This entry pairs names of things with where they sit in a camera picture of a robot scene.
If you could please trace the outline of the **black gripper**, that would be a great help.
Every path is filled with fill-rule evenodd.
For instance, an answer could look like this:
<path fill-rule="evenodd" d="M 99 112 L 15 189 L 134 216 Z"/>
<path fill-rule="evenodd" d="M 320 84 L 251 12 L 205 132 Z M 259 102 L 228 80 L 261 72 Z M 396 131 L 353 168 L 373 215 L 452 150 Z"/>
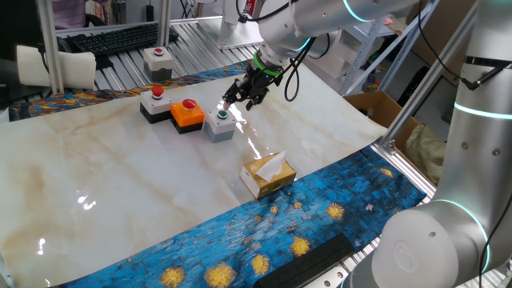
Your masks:
<path fill-rule="evenodd" d="M 224 101 L 223 109 L 228 110 L 236 102 L 243 102 L 247 95 L 256 95 L 249 99 L 246 104 L 246 110 L 249 111 L 253 106 L 260 105 L 266 93 L 262 93 L 271 81 L 281 74 L 281 68 L 278 66 L 263 67 L 248 65 L 243 79 L 236 78 L 233 84 L 222 96 Z"/>

